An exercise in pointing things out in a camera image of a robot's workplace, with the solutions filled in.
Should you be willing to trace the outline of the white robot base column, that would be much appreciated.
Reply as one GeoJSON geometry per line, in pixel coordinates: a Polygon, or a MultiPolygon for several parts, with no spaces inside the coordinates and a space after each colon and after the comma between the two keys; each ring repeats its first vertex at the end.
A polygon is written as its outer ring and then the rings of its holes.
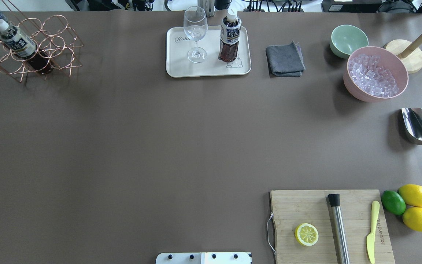
{"type": "Polygon", "coordinates": [[[178,252],[161,253],[156,264],[251,264],[252,255],[248,252],[178,252]]]}

